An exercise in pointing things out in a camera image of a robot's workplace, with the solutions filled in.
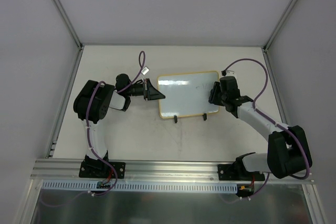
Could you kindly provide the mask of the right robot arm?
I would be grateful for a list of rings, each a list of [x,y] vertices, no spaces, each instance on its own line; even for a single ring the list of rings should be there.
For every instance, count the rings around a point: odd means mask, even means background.
[[[257,108],[255,101],[241,95],[237,80],[225,76],[214,82],[208,99],[210,104],[223,106],[235,118],[247,123],[267,141],[266,153],[248,153],[236,158],[235,174],[248,179],[255,172],[272,173],[282,179],[287,176],[299,179],[298,172],[305,171],[301,179],[308,178],[312,158],[307,137],[302,127],[277,123],[271,116]]]

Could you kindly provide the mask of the yellow framed whiteboard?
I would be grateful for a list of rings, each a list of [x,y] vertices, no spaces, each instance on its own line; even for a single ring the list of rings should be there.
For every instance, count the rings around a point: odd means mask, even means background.
[[[159,115],[163,119],[182,118],[217,113],[219,106],[209,103],[217,71],[161,75],[157,88],[165,95],[159,100]]]

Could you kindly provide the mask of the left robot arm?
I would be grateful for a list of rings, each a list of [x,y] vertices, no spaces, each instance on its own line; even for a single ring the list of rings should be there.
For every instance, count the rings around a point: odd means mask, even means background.
[[[88,150],[81,162],[81,178],[123,178],[124,164],[110,162],[101,121],[109,109],[126,111],[131,97],[142,96],[146,101],[162,100],[165,95],[156,89],[150,79],[132,82],[122,73],[116,84],[88,80],[73,103],[73,110],[84,125]]]

